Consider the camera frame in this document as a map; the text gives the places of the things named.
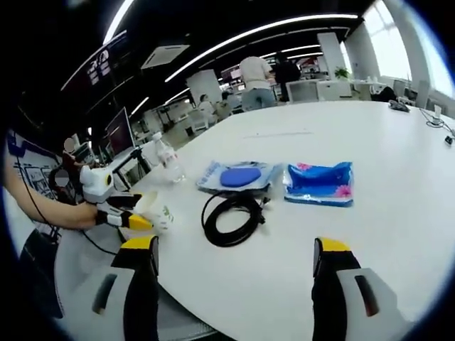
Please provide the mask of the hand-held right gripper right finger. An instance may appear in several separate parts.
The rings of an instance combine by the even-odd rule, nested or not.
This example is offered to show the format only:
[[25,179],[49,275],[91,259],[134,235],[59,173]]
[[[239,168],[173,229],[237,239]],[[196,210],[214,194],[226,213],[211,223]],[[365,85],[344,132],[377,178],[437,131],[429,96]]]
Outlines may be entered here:
[[401,340],[405,318],[395,292],[349,247],[335,239],[314,242],[313,340]]

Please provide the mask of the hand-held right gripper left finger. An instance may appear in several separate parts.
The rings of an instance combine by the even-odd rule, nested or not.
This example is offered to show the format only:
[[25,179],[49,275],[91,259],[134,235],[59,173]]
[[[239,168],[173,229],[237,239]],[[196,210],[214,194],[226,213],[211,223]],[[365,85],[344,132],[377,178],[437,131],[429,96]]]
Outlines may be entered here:
[[123,243],[109,266],[76,287],[70,301],[72,340],[158,340],[158,283],[147,235]]

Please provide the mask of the person's left hand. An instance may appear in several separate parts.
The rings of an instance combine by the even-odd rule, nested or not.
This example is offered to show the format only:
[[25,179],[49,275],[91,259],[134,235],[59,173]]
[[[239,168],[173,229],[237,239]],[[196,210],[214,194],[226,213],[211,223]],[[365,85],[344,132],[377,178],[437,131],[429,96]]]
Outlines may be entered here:
[[97,224],[97,206],[84,202],[70,208],[68,227],[71,229],[91,229]]

